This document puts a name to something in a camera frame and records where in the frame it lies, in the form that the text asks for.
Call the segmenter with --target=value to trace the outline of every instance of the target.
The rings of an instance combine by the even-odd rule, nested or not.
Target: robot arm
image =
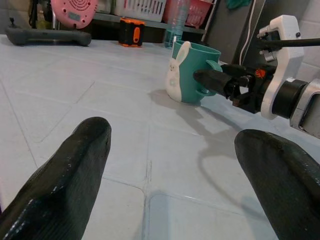
[[[320,39],[301,39],[298,21],[282,15],[262,28],[260,54],[277,67],[245,67],[226,64],[223,72],[198,70],[194,79],[210,91],[232,101],[233,106],[267,119],[281,116],[290,126],[320,139],[320,79],[308,83],[296,79],[304,57],[303,46],[320,46]],[[241,93],[240,87],[247,88]]]

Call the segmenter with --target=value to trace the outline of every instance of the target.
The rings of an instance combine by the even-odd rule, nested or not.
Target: pink object
[[[51,0],[56,19],[68,28],[83,29],[91,22],[98,0]]]
[[[167,23],[169,21],[170,11],[175,7],[174,4],[176,3],[175,0],[166,0],[163,14],[164,22]],[[212,3],[202,0],[190,0],[190,9],[185,25],[193,26],[198,29],[204,23],[211,5]]]

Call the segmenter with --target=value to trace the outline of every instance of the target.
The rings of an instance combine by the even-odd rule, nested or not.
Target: white cable
[[[255,6],[256,6],[256,2],[257,0],[253,0],[253,5],[252,5],[252,9],[251,9],[251,14],[250,14],[250,18],[249,18],[249,26],[248,26],[248,34],[246,36],[246,41],[243,45],[243,48],[241,49],[240,52],[240,58],[239,58],[239,64],[242,64],[242,55],[244,54],[244,50],[246,49],[248,42],[249,42],[249,38],[250,38],[250,33],[251,33],[251,22],[252,22],[252,17],[254,15],[254,11],[255,11]]]

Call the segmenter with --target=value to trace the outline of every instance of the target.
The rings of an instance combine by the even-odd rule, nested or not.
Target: plastic bottle
[[[190,0],[176,0],[169,13],[168,28],[164,35],[164,46],[172,48],[173,40],[181,40],[188,17]]]

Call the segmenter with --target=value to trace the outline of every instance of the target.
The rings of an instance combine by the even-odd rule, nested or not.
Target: mug handle
[[[212,67],[213,70],[216,70],[216,71],[219,71],[219,72],[222,72],[222,67],[215,61],[213,60],[206,60],[205,61],[207,64],[210,65],[210,67]],[[197,94],[203,96],[203,97],[211,97],[211,96],[214,96],[216,95],[215,92],[211,92],[211,91],[208,91],[208,92],[203,92],[201,91],[200,89],[197,89],[195,90]]]

